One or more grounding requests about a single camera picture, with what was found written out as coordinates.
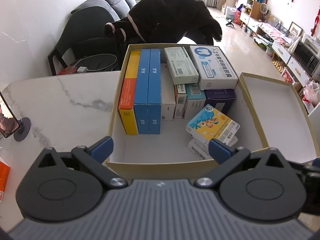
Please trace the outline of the black dining chair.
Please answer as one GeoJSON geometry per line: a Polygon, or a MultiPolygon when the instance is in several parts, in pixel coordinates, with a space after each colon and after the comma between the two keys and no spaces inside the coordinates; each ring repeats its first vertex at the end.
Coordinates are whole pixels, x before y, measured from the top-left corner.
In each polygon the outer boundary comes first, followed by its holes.
{"type": "Polygon", "coordinates": [[[68,67],[63,59],[63,55],[68,50],[72,50],[77,60],[100,54],[110,54],[116,57],[115,63],[106,67],[95,67],[93,69],[95,72],[120,69],[123,57],[119,46],[116,45],[114,38],[108,38],[104,33],[104,26],[108,22],[113,22],[113,18],[103,7],[87,7],[74,12],[54,49],[48,55],[52,75],[57,74],[54,58],[64,69],[68,67]]]}

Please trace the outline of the white tv cabinet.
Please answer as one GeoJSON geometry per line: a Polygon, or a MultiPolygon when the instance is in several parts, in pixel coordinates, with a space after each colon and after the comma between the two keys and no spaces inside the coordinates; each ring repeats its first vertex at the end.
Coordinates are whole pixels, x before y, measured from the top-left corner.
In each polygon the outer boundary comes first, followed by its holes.
{"type": "Polygon", "coordinates": [[[249,34],[257,44],[263,44],[266,51],[272,57],[272,63],[287,82],[299,83],[304,87],[310,81],[306,73],[294,55],[289,52],[283,34],[272,25],[260,22],[247,13],[242,12],[239,20],[246,27],[249,34]]]}

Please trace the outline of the small white red medicine box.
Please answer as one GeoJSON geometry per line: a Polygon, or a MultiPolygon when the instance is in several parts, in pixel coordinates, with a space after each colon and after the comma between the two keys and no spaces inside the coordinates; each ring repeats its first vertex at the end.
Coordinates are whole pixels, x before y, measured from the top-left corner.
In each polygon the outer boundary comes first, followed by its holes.
{"type": "Polygon", "coordinates": [[[197,156],[200,160],[213,160],[213,157],[209,155],[208,146],[202,144],[195,138],[189,141],[188,150],[195,156],[197,156]]]}

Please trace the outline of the black fluffy coat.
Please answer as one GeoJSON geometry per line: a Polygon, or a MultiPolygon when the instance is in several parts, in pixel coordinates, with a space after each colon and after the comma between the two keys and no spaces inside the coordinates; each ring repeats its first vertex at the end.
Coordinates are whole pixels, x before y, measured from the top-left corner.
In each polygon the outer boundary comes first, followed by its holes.
{"type": "Polygon", "coordinates": [[[106,23],[104,33],[119,44],[177,43],[187,37],[212,46],[222,40],[221,25],[202,0],[141,0],[125,17],[106,23]]]}

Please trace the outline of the purple medicine box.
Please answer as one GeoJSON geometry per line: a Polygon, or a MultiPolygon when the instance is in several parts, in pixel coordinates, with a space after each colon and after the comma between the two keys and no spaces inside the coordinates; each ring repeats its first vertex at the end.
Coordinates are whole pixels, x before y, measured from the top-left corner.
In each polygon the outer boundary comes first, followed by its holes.
{"type": "Polygon", "coordinates": [[[204,93],[206,96],[205,105],[209,104],[225,115],[236,100],[236,94],[233,89],[205,90],[204,93]]]}

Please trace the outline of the green orange medicine box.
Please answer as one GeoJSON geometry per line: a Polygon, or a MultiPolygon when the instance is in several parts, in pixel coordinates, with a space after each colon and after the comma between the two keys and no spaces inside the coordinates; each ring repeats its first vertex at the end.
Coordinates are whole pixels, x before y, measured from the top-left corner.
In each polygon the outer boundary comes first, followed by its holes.
{"type": "Polygon", "coordinates": [[[184,116],[185,104],[187,101],[187,91],[185,84],[174,85],[176,107],[174,118],[181,119],[184,116]]]}

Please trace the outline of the black microwave oven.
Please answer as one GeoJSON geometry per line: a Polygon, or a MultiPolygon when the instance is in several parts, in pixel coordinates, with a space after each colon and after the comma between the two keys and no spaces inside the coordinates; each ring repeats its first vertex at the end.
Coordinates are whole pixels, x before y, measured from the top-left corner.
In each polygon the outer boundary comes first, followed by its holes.
{"type": "Polygon", "coordinates": [[[309,45],[306,45],[302,41],[298,41],[293,56],[310,76],[317,73],[319,68],[319,57],[309,45]]]}

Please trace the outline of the white blue rabbit medicine box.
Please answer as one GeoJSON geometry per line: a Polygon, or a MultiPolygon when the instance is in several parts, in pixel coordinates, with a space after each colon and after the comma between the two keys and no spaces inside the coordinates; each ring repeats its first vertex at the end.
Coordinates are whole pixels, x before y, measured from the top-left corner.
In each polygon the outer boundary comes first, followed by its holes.
{"type": "Polygon", "coordinates": [[[199,73],[200,90],[236,87],[238,76],[218,46],[190,46],[189,56],[199,73]]]}

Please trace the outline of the light blue medicine box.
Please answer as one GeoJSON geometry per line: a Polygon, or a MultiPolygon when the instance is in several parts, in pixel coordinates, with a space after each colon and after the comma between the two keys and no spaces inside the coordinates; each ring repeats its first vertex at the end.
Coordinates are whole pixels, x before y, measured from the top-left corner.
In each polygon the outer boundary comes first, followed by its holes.
{"type": "Polygon", "coordinates": [[[187,102],[184,111],[184,118],[192,119],[204,107],[206,95],[197,83],[186,84],[187,102]]]}

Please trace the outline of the yellow cartoon medicine box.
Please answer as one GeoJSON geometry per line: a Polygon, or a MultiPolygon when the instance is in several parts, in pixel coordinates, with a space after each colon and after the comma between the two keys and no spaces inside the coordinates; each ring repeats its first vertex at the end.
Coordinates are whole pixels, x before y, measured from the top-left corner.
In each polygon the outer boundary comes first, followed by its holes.
{"type": "Polygon", "coordinates": [[[228,145],[239,128],[237,122],[207,104],[187,123],[186,131],[206,146],[212,139],[228,145]]]}

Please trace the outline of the white green medicine box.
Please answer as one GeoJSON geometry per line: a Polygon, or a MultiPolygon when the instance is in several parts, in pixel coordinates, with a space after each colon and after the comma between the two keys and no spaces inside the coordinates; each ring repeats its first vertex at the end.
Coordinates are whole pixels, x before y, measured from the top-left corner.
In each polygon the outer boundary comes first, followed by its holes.
{"type": "Polygon", "coordinates": [[[164,55],[174,85],[198,83],[198,71],[184,47],[164,48],[164,55]]]}
{"type": "Polygon", "coordinates": [[[174,118],[176,100],[175,91],[170,70],[166,63],[161,64],[161,96],[162,108],[161,118],[162,121],[172,121],[174,118]]]}

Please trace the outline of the grey sofa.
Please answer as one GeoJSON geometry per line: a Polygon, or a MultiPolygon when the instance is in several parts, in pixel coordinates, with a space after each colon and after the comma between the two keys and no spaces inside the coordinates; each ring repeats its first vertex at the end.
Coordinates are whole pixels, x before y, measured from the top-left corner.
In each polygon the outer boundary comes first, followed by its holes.
{"type": "Polygon", "coordinates": [[[136,0],[87,0],[72,10],[71,14],[87,7],[102,7],[116,21],[125,17],[136,4],[136,0]]]}

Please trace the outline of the smartphone on stand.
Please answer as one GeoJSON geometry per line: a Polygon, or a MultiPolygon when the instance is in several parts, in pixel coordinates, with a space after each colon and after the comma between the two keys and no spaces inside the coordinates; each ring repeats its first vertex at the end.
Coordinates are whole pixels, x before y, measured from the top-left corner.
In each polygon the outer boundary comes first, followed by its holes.
{"type": "Polygon", "coordinates": [[[1,94],[1,135],[4,138],[14,136],[17,142],[23,141],[29,134],[31,121],[28,117],[16,118],[10,106],[1,94]]]}

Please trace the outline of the large blue medicine box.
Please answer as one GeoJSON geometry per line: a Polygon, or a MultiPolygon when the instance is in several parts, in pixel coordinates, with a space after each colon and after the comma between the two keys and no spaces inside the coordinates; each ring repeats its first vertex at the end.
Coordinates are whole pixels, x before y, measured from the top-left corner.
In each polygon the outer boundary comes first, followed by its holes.
{"type": "Polygon", "coordinates": [[[148,117],[150,134],[160,134],[161,107],[161,52],[159,49],[151,49],[148,86],[148,117]]]}
{"type": "Polygon", "coordinates": [[[139,134],[149,134],[148,87],[150,54],[150,49],[141,50],[136,79],[134,111],[139,134]]]}

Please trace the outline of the yellow orange medicine box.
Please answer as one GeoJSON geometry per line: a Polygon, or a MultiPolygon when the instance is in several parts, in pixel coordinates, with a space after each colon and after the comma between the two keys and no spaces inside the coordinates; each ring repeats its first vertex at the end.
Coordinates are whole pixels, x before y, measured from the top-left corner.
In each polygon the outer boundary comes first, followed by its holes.
{"type": "Polygon", "coordinates": [[[127,135],[138,135],[134,112],[134,100],[139,61],[140,51],[132,51],[127,63],[118,105],[118,111],[127,135]]]}

